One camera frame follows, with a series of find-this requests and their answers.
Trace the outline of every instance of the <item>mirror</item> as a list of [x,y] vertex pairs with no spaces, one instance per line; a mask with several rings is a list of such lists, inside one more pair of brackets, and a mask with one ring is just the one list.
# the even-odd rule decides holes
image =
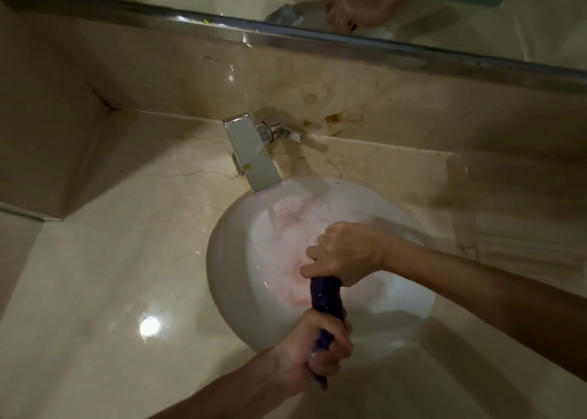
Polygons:
[[133,1],[587,70],[587,0]]

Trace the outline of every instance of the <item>sink basin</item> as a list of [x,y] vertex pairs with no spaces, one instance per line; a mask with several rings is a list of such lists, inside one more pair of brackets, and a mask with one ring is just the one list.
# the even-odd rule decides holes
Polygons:
[[[224,213],[210,236],[207,273],[216,305],[251,348],[274,346],[311,307],[299,267],[308,246],[336,221],[377,222],[421,243],[410,219],[376,192],[335,178],[299,178],[246,195]],[[429,314],[434,293],[387,272],[341,291],[353,323],[353,357],[345,366],[379,360],[399,349]]]

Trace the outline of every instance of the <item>faucet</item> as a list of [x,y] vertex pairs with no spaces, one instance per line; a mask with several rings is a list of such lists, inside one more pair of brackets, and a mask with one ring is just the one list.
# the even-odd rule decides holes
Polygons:
[[253,193],[281,183],[281,177],[265,146],[278,138],[301,142],[301,134],[289,130],[283,123],[255,124],[251,115],[225,119],[224,128],[232,143],[232,160],[239,175],[245,175]]

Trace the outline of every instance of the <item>sink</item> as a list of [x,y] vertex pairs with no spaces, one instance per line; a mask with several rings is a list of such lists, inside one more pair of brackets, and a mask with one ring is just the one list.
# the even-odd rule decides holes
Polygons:
[[[299,267],[308,246],[336,221],[376,222],[422,244],[410,218],[373,190],[335,178],[289,179],[247,194],[224,213],[210,236],[209,288],[231,329],[256,351],[274,346],[311,307]],[[341,291],[353,323],[359,366],[404,345],[428,316],[434,293],[387,272]]]

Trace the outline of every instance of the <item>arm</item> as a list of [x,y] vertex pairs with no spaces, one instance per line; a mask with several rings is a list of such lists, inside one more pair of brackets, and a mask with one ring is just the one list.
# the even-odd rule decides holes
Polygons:
[[327,0],[327,21],[337,31],[353,25],[374,28],[387,21],[411,0]]
[[[335,341],[328,351],[312,353],[320,329],[330,331]],[[323,376],[336,374],[339,361],[348,358],[351,350],[346,326],[332,316],[310,309],[275,348],[262,352],[151,419],[263,417],[308,387],[310,369]]]
[[516,274],[433,251],[372,226],[335,223],[308,248],[304,277],[333,274],[352,286],[379,269],[459,304],[587,381],[587,299]]

